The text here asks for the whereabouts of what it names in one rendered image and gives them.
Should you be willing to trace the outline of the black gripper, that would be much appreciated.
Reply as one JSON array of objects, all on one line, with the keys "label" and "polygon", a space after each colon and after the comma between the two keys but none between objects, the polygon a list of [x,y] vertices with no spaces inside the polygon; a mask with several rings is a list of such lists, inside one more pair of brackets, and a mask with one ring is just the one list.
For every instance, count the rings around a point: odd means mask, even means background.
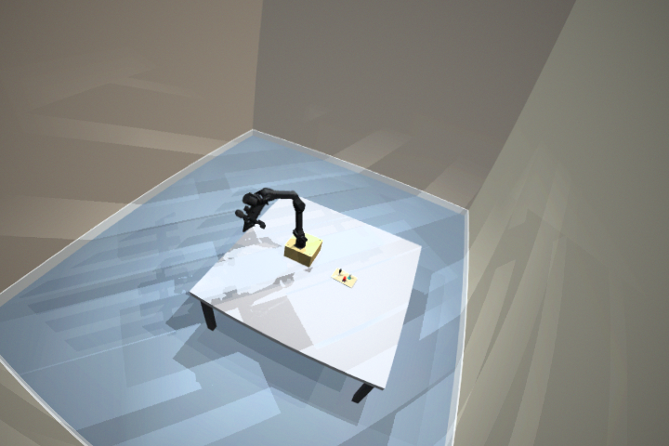
[{"label": "black gripper", "polygon": [[238,209],[235,211],[236,216],[242,218],[244,221],[243,232],[248,231],[250,228],[255,227],[256,224],[260,225],[261,229],[266,227],[266,224],[262,220],[257,220],[258,216],[261,215],[261,211],[255,209],[253,206],[250,207],[249,213],[246,215],[242,210]]}]

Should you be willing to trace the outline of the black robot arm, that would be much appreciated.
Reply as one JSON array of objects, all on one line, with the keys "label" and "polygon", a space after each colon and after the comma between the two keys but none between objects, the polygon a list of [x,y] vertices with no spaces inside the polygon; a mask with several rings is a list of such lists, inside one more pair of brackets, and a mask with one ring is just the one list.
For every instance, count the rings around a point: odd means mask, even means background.
[{"label": "black robot arm", "polygon": [[[259,195],[261,195],[263,199]],[[308,241],[305,232],[303,231],[303,211],[305,210],[306,204],[298,197],[294,190],[276,191],[263,188],[263,190],[259,190],[254,194],[252,194],[252,192],[246,193],[243,196],[243,203],[262,211],[263,206],[265,204],[269,205],[268,201],[273,201],[274,199],[292,199],[293,208],[295,209],[295,228],[292,230],[292,234],[295,236],[294,247],[302,250]],[[249,206],[245,206],[243,209],[246,211],[246,214],[248,214],[251,209],[251,206]]]}]

